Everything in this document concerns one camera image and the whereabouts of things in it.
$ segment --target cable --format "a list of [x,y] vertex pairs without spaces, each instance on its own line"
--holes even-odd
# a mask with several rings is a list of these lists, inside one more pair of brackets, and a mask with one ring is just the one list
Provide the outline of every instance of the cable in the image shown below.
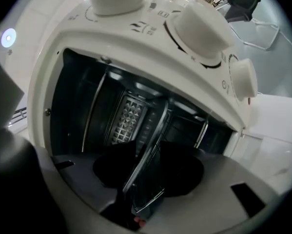
[[[263,22],[263,21],[259,21],[259,20],[257,20],[257,19],[255,19],[255,18],[253,18],[252,19],[252,21],[255,23],[256,22],[256,24],[261,24],[261,25],[264,25],[264,23],[265,22]],[[273,29],[277,29],[277,28],[279,28],[277,25],[276,25],[276,27],[274,26],[275,24],[271,24],[270,26],[273,28]],[[281,31],[279,32],[280,34],[282,34],[282,36],[292,45],[292,42],[289,40],[289,38],[284,34],[284,33],[282,33]]]
[[275,39],[276,39],[278,33],[280,33],[280,34],[281,34],[281,35],[282,35],[282,36],[283,36],[283,37],[284,37],[284,38],[285,38],[285,39],[286,39],[286,40],[292,45],[292,42],[288,39],[288,37],[287,37],[284,33],[282,33],[282,32],[280,31],[280,27],[279,27],[277,24],[275,24],[275,23],[270,23],[270,22],[259,21],[259,20],[255,19],[255,18],[252,19],[252,22],[254,22],[254,23],[257,24],[257,25],[270,26],[271,28],[273,28],[273,29],[276,30],[276,33],[275,33],[275,35],[274,35],[274,37],[273,37],[271,43],[269,44],[269,46],[268,46],[268,47],[262,47],[262,46],[258,46],[258,45],[256,45],[256,44],[254,44],[254,43],[251,43],[251,42],[247,42],[247,41],[242,40],[242,39],[240,38],[240,36],[237,34],[237,32],[236,32],[236,31],[230,26],[231,29],[232,29],[232,31],[234,32],[234,34],[237,36],[237,38],[238,38],[241,42],[243,42],[243,44],[248,45],[248,46],[251,46],[251,47],[254,47],[254,48],[258,48],[258,49],[263,50],[263,51],[268,51],[268,50],[271,48],[273,42],[275,41]]

